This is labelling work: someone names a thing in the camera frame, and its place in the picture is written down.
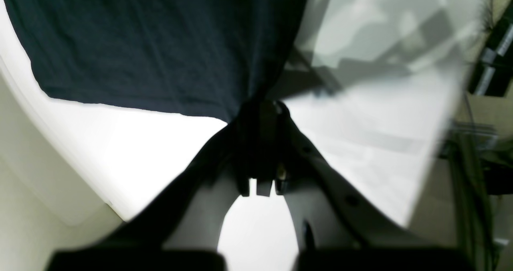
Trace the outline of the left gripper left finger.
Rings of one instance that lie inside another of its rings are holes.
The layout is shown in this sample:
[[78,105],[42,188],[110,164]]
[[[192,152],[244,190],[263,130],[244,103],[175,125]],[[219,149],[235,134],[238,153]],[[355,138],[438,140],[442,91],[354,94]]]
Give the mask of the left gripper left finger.
[[236,171],[240,136],[246,130],[242,121],[233,121],[216,133],[180,175],[102,246],[215,251],[227,212],[249,189],[248,180]]

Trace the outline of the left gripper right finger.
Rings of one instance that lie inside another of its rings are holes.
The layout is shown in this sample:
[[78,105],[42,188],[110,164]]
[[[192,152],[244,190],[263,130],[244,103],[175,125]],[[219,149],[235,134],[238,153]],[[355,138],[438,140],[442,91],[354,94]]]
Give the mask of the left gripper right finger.
[[278,114],[284,196],[299,249],[428,249],[333,169],[297,128],[282,102]]

